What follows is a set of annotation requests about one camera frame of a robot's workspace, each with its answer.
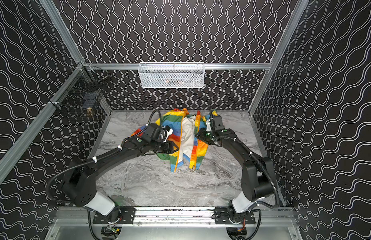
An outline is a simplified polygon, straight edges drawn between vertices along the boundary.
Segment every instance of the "patterned wall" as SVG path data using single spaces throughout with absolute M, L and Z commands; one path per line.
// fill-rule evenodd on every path
M 36 0 L 0 0 L 0 159 L 76 64 Z
M 58 209 L 46 197 L 46 184 L 70 161 L 88 157 L 104 120 L 102 111 L 93 122 L 70 122 L 54 113 L 0 185 L 0 240 L 45 238 Z M 51 193 L 64 197 L 61 184 Z
M 248 110 L 265 70 L 207 70 L 200 89 L 147 89 L 137 71 L 110 72 L 105 96 L 113 110 Z
M 371 0 L 310 1 L 254 118 L 303 238 L 371 240 Z
M 86 62 L 270 62 L 297 0 L 54 0 Z

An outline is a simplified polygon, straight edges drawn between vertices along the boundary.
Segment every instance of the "white mesh basket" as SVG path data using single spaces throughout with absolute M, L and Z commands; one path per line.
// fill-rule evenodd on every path
M 204 63 L 140 63 L 143 88 L 202 88 Z

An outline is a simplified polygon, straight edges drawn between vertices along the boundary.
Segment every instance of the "black mounting plate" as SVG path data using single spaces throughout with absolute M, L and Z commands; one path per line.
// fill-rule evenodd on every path
M 117 224 L 132 224 L 135 219 L 136 209 L 133 207 L 122 207 L 120 208 L 122 219 Z M 108 224 L 106 218 L 101 214 L 95 214 L 95 217 L 92 221 L 93 224 Z
M 229 220 L 227 207 L 216 207 L 214 209 L 214 215 L 212 218 L 215 220 L 215 224 L 233 224 Z M 255 224 L 255 217 L 253 213 L 247 212 L 245 218 L 246 225 Z

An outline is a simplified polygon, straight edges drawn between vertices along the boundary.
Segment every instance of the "black wall with wavy lines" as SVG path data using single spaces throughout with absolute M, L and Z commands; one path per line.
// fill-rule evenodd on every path
M 303 238 L 371 240 L 371 0 L 309 2 L 254 118 Z
M 75 65 L 39 1 L 0 0 L 0 159 Z M 0 240 L 45 238 L 57 211 L 45 185 L 89 155 L 104 119 L 101 112 L 76 123 L 54 113 L 0 185 Z
M 142 88 L 137 71 L 110 71 L 105 96 L 113 110 L 248 110 L 265 70 L 207 70 L 201 89 Z
M 297 0 L 54 0 L 89 63 L 270 62 Z

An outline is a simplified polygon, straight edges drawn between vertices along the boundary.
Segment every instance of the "basket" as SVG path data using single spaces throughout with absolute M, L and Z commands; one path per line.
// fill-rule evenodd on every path
M 54 105 L 70 121 L 91 121 L 100 114 L 100 100 L 110 79 L 108 71 L 85 67 Z
M 143 88 L 202 88 L 204 63 L 140 63 Z

